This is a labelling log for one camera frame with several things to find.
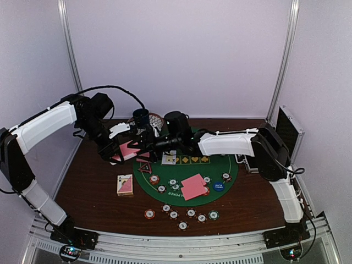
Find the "red poker chip stack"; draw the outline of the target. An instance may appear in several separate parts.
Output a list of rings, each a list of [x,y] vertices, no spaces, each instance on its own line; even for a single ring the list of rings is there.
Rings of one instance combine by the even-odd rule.
[[[155,211],[152,210],[152,209],[147,209],[144,212],[144,216],[145,216],[146,219],[153,219],[155,217]]]

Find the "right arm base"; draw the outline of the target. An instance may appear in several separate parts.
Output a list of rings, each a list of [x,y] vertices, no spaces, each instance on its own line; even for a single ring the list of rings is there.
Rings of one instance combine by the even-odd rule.
[[[310,232],[280,228],[264,232],[263,238],[267,249],[279,248],[281,257],[293,262],[303,256],[302,241],[310,238]]]

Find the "triangular black red dealer button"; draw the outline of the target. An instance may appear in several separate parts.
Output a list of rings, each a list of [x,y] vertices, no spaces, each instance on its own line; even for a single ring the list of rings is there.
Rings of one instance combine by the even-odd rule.
[[[152,167],[150,162],[143,163],[140,168],[138,169],[141,173],[149,173],[152,174]]]

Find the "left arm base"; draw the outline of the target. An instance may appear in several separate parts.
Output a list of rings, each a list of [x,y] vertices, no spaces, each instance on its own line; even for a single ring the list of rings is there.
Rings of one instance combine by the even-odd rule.
[[[65,262],[78,260],[84,250],[94,250],[98,242],[99,234],[82,229],[74,229],[74,235],[69,238],[59,231],[53,231],[50,239],[63,245],[59,249],[59,257]]]

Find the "red chips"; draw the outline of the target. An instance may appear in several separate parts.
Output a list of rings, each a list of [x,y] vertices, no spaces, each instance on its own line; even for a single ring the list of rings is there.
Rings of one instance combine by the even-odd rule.
[[[157,185],[160,182],[160,178],[159,178],[158,175],[153,174],[153,175],[150,176],[149,182],[152,185]]]
[[[209,189],[209,187],[205,187],[205,192],[203,193],[203,195],[204,196],[207,196],[207,195],[209,195],[209,193],[210,193],[210,189]]]

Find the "green chips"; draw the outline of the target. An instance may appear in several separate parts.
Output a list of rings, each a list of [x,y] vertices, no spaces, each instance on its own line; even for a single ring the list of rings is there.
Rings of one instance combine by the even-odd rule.
[[[204,179],[204,182],[206,184],[211,184],[212,183],[212,178],[211,177],[204,177],[203,179]]]
[[[169,186],[171,187],[172,190],[177,191],[180,189],[179,182],[176,179],[170,179],[168,181]]]

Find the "pink playing card deck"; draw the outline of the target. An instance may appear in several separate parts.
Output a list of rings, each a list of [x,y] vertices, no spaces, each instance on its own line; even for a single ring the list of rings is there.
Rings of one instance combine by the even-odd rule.
[[[121,151],[121,155],[115,155],[112,157],[112,159],[114,161],[122,161],[122,157],[123,159],[129,160],[131,158],[134,158],[135,156],[137,156],[137,153],[140,151],[140,149],[138,148],[131,148],[128,147],[128,143],[131,143],[131,141],[128,141],[124,144],[119,145],[120,151]]]

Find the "two of clubs card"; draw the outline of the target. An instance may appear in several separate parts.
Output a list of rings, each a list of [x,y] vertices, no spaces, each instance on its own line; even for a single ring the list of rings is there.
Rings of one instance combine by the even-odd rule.
[[[162,165],[175,165],[176,164],[177,151],[171,150],[166,151],[162,155]]]

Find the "blue small blind button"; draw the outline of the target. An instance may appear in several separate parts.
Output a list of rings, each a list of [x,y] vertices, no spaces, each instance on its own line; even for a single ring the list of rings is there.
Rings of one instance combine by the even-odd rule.
[[[225,183],[217,181],[213,184],[213,189],[216,192],[223,192],[225,190]]]

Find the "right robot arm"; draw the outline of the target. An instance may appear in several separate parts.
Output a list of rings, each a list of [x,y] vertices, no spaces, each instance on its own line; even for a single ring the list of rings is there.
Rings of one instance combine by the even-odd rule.
[[[214,132],[199,129],[193,132],[186,114],[172,111],[164,116],[167,134],[144,124],[142,131],[130,148],[138,154],[149,153],[152,160],[161,158],[162,153],[180,150],[194,156],[244,155],[255,159],[260,176],[273,186],[284,212],[285,227],[282,238],[293,243],[306,230],[308,219],[303,203],[299,200],[299,188],[294,177],[304,173],[304,168],[293,170],[289,150],[272,126],[267,123],[258,128],[243,131]]]

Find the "brown chip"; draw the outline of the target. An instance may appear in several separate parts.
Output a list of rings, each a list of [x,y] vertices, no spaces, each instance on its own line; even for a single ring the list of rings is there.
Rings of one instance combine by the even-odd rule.
[[[167,188],[166,188],[165,185],[159,185],[159,186],[157,187],[157,191],[158,191],[160,194],[165,193],[166,190],[167,190]]]
[[[224,182],[231,182],[232,181],[232,176],[229,173],[223,173],[222,174],[222,179]]]

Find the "green poker chip stack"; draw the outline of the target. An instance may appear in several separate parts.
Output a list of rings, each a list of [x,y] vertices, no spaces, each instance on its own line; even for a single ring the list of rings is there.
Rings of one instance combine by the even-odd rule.
[[[219,212],[216,210],[211,210],[208,213],[208,217],[209,217],[209,219],[216,221],[217,219],[219,219]]]

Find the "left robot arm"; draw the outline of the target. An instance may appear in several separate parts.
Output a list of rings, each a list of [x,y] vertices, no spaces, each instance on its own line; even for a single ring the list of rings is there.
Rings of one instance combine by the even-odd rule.
[[[97,145],[98,155],[103,160],[111,162],[113,156],[120,153],[119,141],[102,120],[113,108],[113,102],[103,93],[92,98],[69,95],[21,124],[1,129],[1,172],[13,193],[41,214],[67,244],[76,243],[79,232],[72,218],[38,183],[27,155],[52,134],[73,125]]]

